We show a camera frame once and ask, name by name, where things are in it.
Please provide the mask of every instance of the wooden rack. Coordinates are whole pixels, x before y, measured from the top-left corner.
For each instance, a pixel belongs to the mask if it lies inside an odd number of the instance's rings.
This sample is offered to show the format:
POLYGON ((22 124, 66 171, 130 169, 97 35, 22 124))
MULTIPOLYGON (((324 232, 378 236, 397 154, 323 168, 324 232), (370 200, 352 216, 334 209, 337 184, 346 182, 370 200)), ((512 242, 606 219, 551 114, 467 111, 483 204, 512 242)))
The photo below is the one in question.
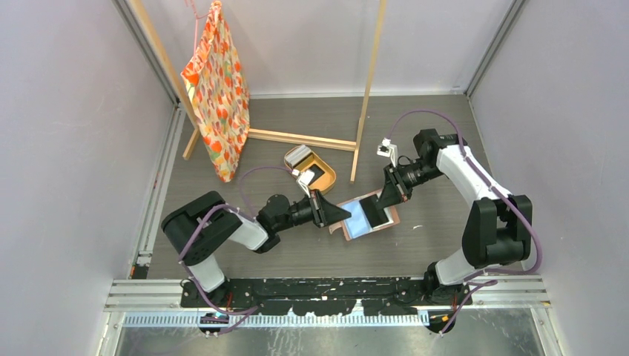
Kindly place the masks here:
MULTIPOLYGON (((194 132, 188 140, 188 144, 183 152, 184 159, 190 159, 194 146, 197 144, 197 140, 201 136, 197 124, 194 122, 194 110, 188 95, 186 95, 181 78, 177 75, 177 72, 173 68, 171 60, 168 58, 166 49, 159 38, 151 17, 146 12, 142 0, 129 0, 129 7, 134 12, 136 20, 140 27, 144 31, 146 38, 148 39, 153 51, 155 52, 160 65, 165 71, 168 80, 177 93, 185 112, 188 114, 188 118, 194 126, 194 132)), ((372 55, 369 61, 369 72, 367 74, 367 84, 365 86, 365 95, 363 97, 363 106, 360 110, 360 118, 358 119, 358 132, 356 133, 356 141, 344 141, 341 139, 329 139, 326 137, 297 135, 294 133, 286 133, 279 131, 267 131, 259 130, 256 128, 249 128, 248 137, 251 139, 265 139, 268 141, 287 142, 295 144, 304 144, 309 146, 317 146, 323 148, 332 148, 342 151, 354 151, 354 159, 352 161, 352 173, 349 181, 354 182, 356 178, 356 167, 358 166, 358 152, 360 150, 360 141, 363 138, 363 127, 365 125, 365 117, 367 114, 367 104, 369 103, 369 92, 372 86, 373 75, 375 71, 375 62, 378 57, 378 45, 380 44, 380 34, 382 32, 382 23, 384 20, 384 11, 386 9, 386 0, 380 0, 380 7, 378 8, 378 20, 375 27, 374 44, 372 48, 372 55)))

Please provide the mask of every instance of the blue cloth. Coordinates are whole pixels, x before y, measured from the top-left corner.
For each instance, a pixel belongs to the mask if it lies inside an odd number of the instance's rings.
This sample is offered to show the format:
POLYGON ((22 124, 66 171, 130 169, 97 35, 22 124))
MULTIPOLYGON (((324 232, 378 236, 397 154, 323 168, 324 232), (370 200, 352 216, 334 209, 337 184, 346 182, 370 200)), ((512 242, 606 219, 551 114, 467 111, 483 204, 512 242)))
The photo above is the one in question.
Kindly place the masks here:
POLYGON ((367 220, 367 216, 363 211, 363 207, 360 206, 359 200, 353 200, 341 206, 341 208, 352 213, 352 217, 345 219, 345 227, 347 228, 347 234, 351 240, 361 237, 364 234, 371 232, 371 226, 367 220))

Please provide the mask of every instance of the gray wooden floor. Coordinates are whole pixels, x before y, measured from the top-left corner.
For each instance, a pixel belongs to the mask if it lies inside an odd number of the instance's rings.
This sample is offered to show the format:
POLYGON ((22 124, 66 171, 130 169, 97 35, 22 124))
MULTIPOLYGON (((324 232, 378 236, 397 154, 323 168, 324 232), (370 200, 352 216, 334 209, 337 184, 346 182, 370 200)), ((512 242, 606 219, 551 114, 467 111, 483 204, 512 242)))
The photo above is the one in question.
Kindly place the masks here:
MULTIPOLYGON (((295 134, 354 140, 362 98, 258 99, 251 101, 252 127, 295 134)), ((369 100, 356 183, 349 184, 352 152, 313 148, 337 172, 337 182, 326 198, 343 202, 382 188, 387 159, 375 154, 391 124, 406 111, 429 108, 450 115, 461 127, 478 161, 487 159, 465 96, 381 96, 369 100)), ((400 154, 416 158, 413 136, 422 128, 450 134, 444 120, 430 114, 408 116, 393 135, 400 154)), ((232 205, 243 206, 237 190, 239 174, 261 165, 282 165, 294 145, 250 139, 234 181, 219 181, 201 140, 189 161, 181 158, 192 127, 185 123, 177 161, 168 187, 162 218, 198 196, 217 190, 232 205)), ((258 171, 247 177, 246 193, 256 209, 272 194, 300 200, 294 180, 279 171, 258 171)), ((398 206, 401 223, 351 242, 342 231, 302 225, 280 234, 282 242, 266 254, 255 254, 231 241, 216 253, 228 277, 354 277, 419 276, 429 263, 449 256, 461 246, 468 207, 446 177, 415 188, 413 198, 398 206)), ((160 231, 149 268, 150 278, 186 277, 177 253, 160 231)))

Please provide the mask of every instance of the orange patterned cloth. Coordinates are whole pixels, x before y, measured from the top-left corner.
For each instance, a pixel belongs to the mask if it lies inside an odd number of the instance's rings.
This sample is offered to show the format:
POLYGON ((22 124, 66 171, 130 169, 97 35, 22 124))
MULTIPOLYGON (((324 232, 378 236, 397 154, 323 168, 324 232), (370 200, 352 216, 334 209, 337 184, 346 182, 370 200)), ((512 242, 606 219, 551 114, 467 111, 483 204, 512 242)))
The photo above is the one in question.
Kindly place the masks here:
POLYGON ((229 182, 249 131, 249 90, 221 7, 220 1, 212 3, 200 43, 181 77, 218 177, 229 182))

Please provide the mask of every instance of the white wall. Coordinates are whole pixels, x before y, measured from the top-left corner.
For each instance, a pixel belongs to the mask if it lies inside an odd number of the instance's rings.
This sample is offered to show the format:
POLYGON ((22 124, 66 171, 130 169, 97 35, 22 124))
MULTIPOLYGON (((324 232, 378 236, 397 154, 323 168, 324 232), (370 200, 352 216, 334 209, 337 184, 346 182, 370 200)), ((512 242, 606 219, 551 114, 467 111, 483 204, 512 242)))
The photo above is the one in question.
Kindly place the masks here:
POLYGON ((529 1, 472 98, 493 171, 529 194, 570 355, 626 355, 629 3, 529 1))
POLYGON ((89 355, 171 104, 110 1, 0 2, 2 355, 89 355))
MULTIPOLYGON (((465 89, 510 2, 388 1, 372 91, 465 89)), ((191 7, 144 3, 180 71, 194 48, 191 7)), ((203 14, 211 0, 196 3, 203 14)), ((224 0, 223 8, 252 94, 364 92, 378 0, 224 0)))

